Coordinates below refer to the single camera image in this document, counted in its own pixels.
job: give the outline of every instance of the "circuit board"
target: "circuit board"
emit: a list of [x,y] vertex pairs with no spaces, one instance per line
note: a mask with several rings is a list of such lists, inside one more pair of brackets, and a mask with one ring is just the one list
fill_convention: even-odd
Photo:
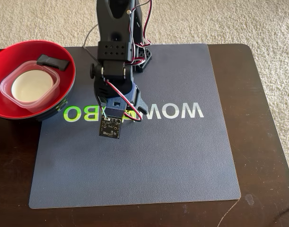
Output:
[[121,122],[118,118],[102,116],[99,135],[119,139]]

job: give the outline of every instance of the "beige carpet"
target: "beige carpet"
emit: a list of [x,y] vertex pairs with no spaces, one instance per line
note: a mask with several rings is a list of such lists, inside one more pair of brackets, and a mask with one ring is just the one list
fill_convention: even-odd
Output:
[[[0,48],[27,39],[81,45],[94,24],[93,0],[0,0]],[[148,38],[249,45],[289,163],[289,0],[154,0]],[[95,30],[88,45],[98,40]]]

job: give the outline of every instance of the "red bowl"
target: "red bowl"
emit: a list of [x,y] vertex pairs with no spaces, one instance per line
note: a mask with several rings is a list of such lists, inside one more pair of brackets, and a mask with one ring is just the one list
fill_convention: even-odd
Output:
[[62,109],[67,103],[67,96],[75,81],[75,64],[70,53],[62,46],[45,40],[23,41],[0,51],[0,83],[19,65],[26,61],[37,60],[41,54],[70,61],[65,71],[55,70],[60,77],[60,93],[45,109],[31,113],[8,100],[0,92],[0,117],[6,119],[47,118]]

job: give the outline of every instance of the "desk mat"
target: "desk mat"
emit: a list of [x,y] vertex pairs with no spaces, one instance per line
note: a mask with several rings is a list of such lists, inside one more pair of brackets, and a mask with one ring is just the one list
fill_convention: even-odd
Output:
[[[42,124],[33,209],[239,199],[240,189],[207,45],[150,47],[134,73],[149,114],[98,135],[101,113],[81,47],[68,105]],[[96,54],[96,48],[89,50]]]

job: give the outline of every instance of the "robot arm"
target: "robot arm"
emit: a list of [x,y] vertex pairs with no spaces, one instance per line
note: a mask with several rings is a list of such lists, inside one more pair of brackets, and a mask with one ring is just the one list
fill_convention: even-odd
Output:
[[[133,81],[133,72],[142,72],[149,63],[151,53],[146,46],[150,43],[144,45],[143,42],[139,0],[97,0],[96,8],[99,63],[92,65],[91,78],[94,78],[94,93],[104,113],[99,135],[118,139],[124,116],[141,121],[140,112],[148,112]],[[130,116],[127,113],[130,110],[138,117]]]

